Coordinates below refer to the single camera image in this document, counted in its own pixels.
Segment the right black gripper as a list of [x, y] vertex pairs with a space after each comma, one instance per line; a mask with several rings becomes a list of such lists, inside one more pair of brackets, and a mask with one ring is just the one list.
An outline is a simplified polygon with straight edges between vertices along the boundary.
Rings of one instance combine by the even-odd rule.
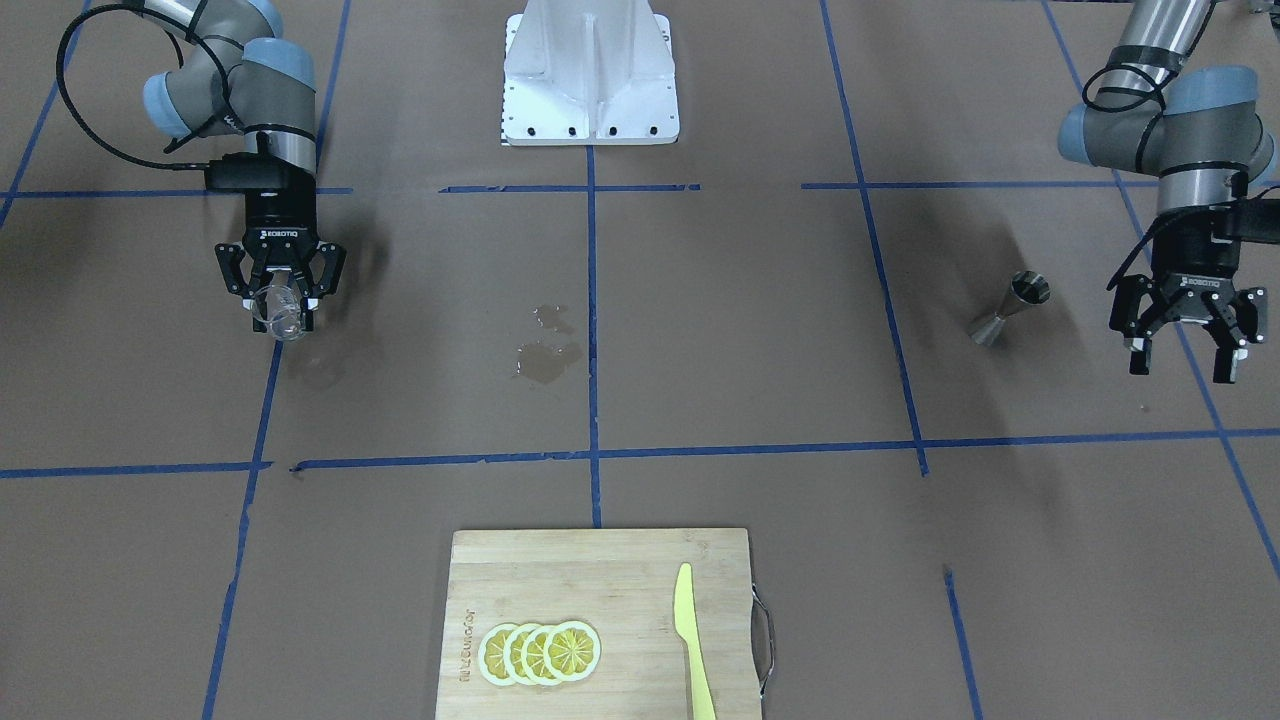
[[[314, 184], [246, 191], [244, 223], [242, 243], [218, 243], [215, 259], [227, 291], [246, 309], [256, 306], [259, 291], [270, 283], [268, 275], [280, 270], [300, 286], [307, 309], [316, 309], [321, 299], [337, 292], [347, 251], [338, 243], [319, 242]], [[247, 258], [252, 259], [248, 277]]]

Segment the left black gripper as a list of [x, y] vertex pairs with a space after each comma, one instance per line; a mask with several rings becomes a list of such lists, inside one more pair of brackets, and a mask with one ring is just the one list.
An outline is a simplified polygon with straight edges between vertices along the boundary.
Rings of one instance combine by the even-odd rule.
[[1234, 384], [1251, 345], [1267, 337], [1265, 287], [1236, 291], [1242, 241], [1229, 233], [1235, 205], [1181, 208], [1157, 215], [1149, 227], [1153, 275], [1114, 282], [1111, 331], [1130, 354], [1129, 373], [1148, 375], [1153, 337], [1174, 322], [1201, 322], [1216, 343], [1215, 384]]

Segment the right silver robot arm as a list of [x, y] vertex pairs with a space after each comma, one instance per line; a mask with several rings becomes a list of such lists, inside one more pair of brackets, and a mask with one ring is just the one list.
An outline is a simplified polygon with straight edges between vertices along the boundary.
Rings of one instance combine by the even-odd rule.
[[202, 168], [206, 191], [244, 200], [244, 233], [216, 250], [229, 292], [251, 300], [278, 272], [306, 313], [334, 293], [343, 247], [317, 232], [317, 83], [270, 1], [127, 1], [193, 47], [148, 78], [143, 106], [173, 146], [236, 135], [244, 146]]

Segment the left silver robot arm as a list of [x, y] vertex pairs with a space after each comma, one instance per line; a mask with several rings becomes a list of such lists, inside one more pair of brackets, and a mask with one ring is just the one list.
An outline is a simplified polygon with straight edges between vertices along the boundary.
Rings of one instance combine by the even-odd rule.
[[1123, 337], [1130, 373], [1149, 373], [1162, 327], [1188, 323], [1213, 338], [1213, 380], [1231, 384], [1268, 334], [1266, 290], [1239, 290], [1234, 278], [1244, 243], [1279, 240], [1277, 200], [1263, 190], [1277, 169], [1277, 140], [1256, 110], [1253, 69], [1187, 70], [1213, 8], [1134, 3], [1107, 63], [1064, 118], [1059, 151], [1158, 184], [1153, 222], [1107, 284], [1108, 325]]

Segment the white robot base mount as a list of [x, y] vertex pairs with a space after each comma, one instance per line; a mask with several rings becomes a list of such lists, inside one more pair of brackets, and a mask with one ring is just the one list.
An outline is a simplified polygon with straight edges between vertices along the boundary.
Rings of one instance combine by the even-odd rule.
[[678, 141], [672, 27], [650, 3], [529, 1], [504, 41], [503, 145]]

